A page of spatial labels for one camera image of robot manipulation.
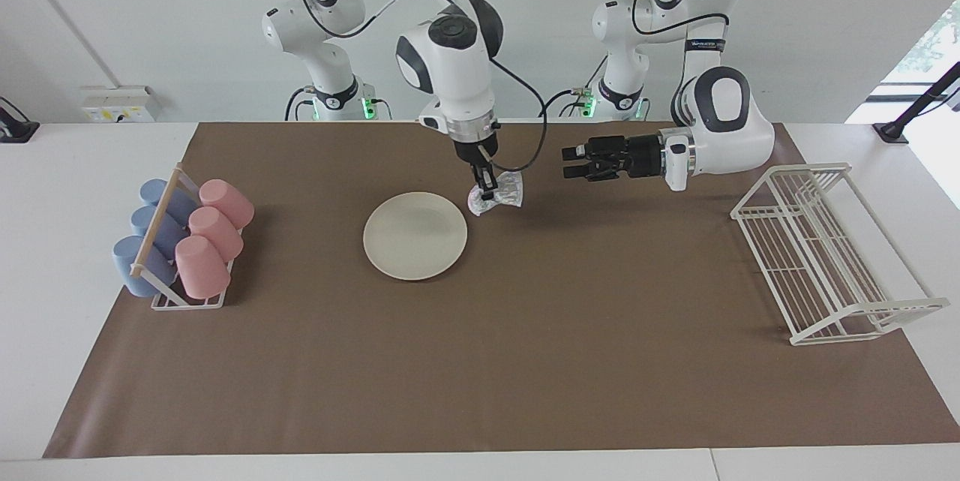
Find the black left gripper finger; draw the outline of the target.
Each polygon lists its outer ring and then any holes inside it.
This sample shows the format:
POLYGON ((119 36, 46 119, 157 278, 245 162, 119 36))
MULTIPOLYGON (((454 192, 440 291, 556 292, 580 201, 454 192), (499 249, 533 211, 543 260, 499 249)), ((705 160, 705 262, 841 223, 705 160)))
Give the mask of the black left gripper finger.
POLYGON ((602 182, 617 179, 624 170, 626 167, 621 161, 587 161, 585 164, 565 166, 563 178, 602 182))
POLYGON ((619 163, 625 156, 625 138, 589 138, 583 145, 562 149, 564 161, 619 163))

